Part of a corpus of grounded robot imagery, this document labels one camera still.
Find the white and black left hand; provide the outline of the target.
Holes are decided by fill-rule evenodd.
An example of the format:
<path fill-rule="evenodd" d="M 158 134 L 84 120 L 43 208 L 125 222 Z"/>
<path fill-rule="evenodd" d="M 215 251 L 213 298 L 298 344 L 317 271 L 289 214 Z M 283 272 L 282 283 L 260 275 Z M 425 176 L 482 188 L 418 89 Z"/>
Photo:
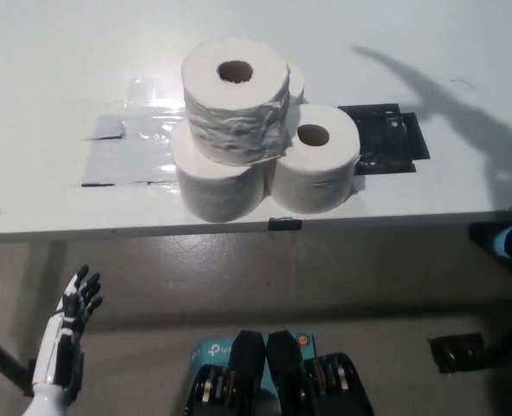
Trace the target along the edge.
<path fill-rule="evenodd" d="M 100 274 L 88 272 L 85 264 L 72 276 L 48 320 L 32 378 L 34 387 L 54 385 L 67 393 L 78 388 L 83 367 L 81 338 L 93 312 L 103 302 Z"/>

